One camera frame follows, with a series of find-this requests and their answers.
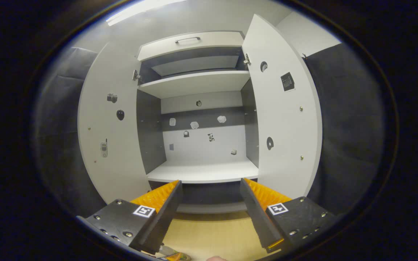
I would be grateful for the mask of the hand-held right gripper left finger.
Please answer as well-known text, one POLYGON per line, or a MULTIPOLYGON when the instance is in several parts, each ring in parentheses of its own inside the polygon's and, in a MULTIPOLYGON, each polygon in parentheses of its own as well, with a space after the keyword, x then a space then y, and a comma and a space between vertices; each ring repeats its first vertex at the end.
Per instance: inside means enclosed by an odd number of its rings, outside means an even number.
POLYGON ((88 217, 77 216, 80 225, 109 245, 133 255, 160 251, 183 196, 180 180, 149 191, 134 200, 115 199, 88 217))

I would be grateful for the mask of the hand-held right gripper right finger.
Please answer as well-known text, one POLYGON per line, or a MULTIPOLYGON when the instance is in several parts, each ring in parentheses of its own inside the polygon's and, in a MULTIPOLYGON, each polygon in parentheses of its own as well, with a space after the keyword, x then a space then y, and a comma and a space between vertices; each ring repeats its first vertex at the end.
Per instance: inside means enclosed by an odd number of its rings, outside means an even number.
POLYGON ((305 248, 338 220, 307 197, 291 199, 247 178, 240 181, 239 191, 260 244, 268 253, 305 248))

